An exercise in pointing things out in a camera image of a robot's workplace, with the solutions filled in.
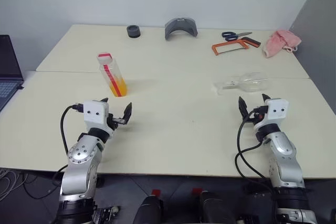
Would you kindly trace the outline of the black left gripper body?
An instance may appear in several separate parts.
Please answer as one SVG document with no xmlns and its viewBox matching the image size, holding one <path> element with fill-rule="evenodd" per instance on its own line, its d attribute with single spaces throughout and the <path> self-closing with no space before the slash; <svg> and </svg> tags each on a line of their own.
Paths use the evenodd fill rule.
<svg viewBox="0 0 336 224">
<path fill-rule="evenodd" d="M 126 124 L 125 119 L 115 118 L 112 113 L 109 113 L 107 117 L 107 126 L 112 130 L 115 130 L 118 128 L 119 124 L 125 125 Z"/>
</svg>

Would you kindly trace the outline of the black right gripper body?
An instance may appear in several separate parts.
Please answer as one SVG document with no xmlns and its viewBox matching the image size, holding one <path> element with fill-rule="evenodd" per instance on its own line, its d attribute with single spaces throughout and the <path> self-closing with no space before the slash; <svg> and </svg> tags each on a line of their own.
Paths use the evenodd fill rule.
<svg viewBox="0 0 336 224">
<path fill-rule="evenodd" d="M 268 106 L 267 105 L 263 105 L 263 106 L 259 106 L 257 108 L 254 108 L 248 114 L 246 122 L 247 123 L 252 123 L 253 125 L 256 125 L 264 119 L 267 112 L 268 112 Z"/>
</svg>

